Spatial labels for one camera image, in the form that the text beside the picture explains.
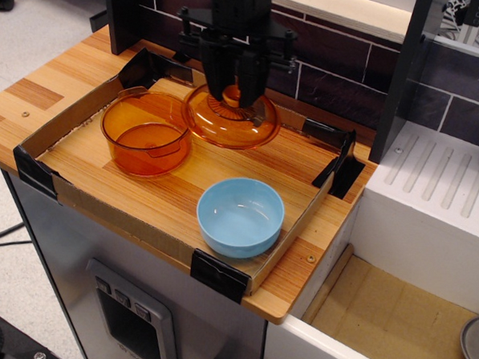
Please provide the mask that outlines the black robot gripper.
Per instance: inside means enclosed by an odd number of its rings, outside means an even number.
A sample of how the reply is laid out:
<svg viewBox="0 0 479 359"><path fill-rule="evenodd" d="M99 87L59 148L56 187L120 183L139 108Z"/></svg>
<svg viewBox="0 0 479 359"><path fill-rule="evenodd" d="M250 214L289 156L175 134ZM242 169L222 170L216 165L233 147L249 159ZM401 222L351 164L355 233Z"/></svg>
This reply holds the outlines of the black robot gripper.
<svg viewBox="0 0 479 359"><path fill-rule="evenodd" d="M179 41L201 53L208 89L221 101L235 85L239 106L248 108L263 96L270 69L295 69L293 43L297 34L271 18L272 0L210 0L206 9L184 6Z"/></svg>

